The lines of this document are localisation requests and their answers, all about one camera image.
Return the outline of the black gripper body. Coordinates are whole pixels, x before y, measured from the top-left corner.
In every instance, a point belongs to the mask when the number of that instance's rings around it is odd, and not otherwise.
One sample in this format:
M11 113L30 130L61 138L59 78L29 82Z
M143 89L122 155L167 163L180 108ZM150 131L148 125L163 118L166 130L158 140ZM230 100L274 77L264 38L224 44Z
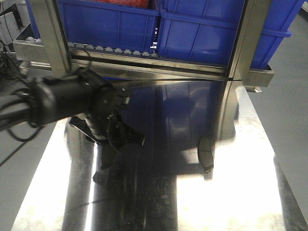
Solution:
M71 117L69 125L97 144L110 144L117 152L125 151L128 143L143 146L145 136L125 124L120 114L132 95L124 88L102 88L94 95L90 110L84 115Z

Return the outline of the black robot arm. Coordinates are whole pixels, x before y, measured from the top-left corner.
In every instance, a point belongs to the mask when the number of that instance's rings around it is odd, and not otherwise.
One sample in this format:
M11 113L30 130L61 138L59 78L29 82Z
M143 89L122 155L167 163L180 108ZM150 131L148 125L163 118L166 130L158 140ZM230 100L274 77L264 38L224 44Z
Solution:
M35 128L70 118L70 124L97 144L109 144L117 152L126 144L142 146L144 135L123 122L131 92L88 68L78 68L62 79L44 77L28 82L24 89L0 99L0 129L29 123Z

